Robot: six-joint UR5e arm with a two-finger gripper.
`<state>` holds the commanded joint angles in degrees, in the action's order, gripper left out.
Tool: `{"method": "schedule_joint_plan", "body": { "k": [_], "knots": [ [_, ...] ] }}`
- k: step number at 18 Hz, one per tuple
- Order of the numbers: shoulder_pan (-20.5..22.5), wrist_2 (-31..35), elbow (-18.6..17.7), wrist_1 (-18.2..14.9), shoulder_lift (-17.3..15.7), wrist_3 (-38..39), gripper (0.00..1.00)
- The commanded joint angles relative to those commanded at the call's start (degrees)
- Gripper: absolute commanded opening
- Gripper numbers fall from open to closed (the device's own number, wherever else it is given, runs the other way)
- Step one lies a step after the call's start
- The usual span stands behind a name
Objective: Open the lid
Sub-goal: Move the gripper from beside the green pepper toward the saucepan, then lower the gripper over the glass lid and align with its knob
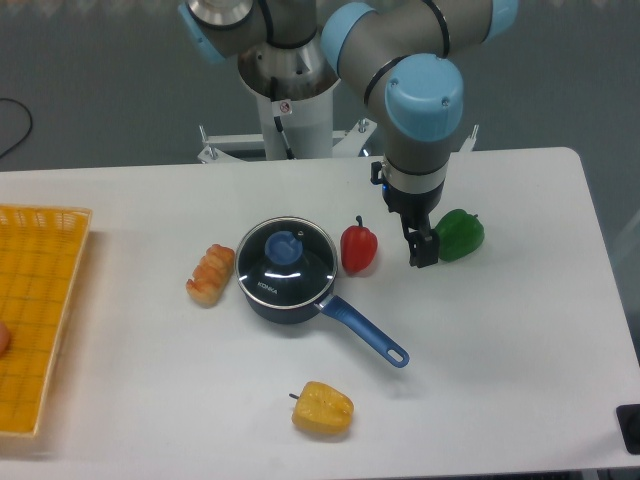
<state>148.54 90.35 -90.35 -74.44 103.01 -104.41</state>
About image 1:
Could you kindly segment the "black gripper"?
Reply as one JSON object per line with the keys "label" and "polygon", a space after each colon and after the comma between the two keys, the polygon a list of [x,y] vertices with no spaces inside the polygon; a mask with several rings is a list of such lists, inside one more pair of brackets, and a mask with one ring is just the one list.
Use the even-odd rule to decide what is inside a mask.
{"label": "black gripper", "polygon": [[370,181],[382,187],[388,210],[399,214],[405,224],[403,235],[409,248],[409,264],[412,267],[436,264],[440,240],[431,229],[429,215],[442,196],[445,166],[429,173],[405,172],[383,158],[371,163]]}

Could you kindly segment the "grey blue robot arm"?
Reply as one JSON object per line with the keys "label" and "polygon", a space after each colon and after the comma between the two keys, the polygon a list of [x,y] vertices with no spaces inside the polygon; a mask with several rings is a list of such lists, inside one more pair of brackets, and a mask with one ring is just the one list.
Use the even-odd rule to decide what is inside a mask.
{"label": "grey blue robot arm", "polygon": [[253,94],[268,159],[323,158],[333,148],[333,90],[359,96],[385,140],[371,180],[401,219],[415,267],[436,263],[437,206],[451,135],[463,113],[452,53],[514,23],[515,1],[407,1],[380,12],[348,2],[325,22],[313,1],[183,1],[179,15],[209,62],[237,61]]}

